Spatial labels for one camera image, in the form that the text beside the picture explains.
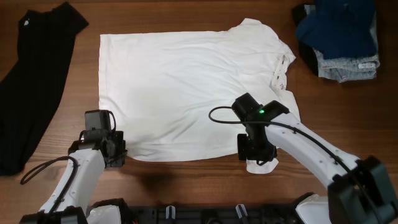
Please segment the white t-shirt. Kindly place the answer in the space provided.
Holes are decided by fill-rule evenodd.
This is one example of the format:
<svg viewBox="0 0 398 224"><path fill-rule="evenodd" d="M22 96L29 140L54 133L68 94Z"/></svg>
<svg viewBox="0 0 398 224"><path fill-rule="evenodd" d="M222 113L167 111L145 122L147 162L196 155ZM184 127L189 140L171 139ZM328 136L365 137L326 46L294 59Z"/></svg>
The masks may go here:
<svg viewBox="0 0 398 224"><path fill-rule="evenodd" d="M286 89L295 60L267 25L244 19L227 31L103 34L99 107L124 133L127 154L146 162L237 153L244 132L229 110L249 93L258 103L299 109Z"/></svg>

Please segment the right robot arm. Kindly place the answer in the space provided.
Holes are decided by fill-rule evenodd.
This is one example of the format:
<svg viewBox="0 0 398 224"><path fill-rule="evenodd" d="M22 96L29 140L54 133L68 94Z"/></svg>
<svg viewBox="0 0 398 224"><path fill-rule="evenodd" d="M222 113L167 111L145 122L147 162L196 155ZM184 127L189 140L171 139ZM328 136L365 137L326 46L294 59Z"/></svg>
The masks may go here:
<svg viewBox="0 0 398 224"><path fill-rule="evenodd" d="M397 195L379 159L361 160L338 149L278 101L263 106L246 93L232 110L246 129L238 135L238 156L248 172L272 172L281 148L326 187L326 197L314 194L296 206L303 223L390 223L397 218Z"/></svg>

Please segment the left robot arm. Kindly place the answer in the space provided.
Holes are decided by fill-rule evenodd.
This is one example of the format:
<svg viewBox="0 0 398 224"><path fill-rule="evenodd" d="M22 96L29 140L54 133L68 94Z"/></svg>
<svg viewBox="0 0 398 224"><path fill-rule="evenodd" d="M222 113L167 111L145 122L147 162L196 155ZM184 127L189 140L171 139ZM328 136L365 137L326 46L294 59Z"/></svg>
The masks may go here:
<svg viewBox="0 0 398 224"><path fill-rule="evenodd" d="M37 213L24 215L20 223L134 223L133 212L122 198L103 200L89 207L99 177L107 167L122 167L127 154L122 131L89 135L82 131L67 156L44 162L28 171L20 181L28 183L58 161L67 168L50 198Z"/></svg>

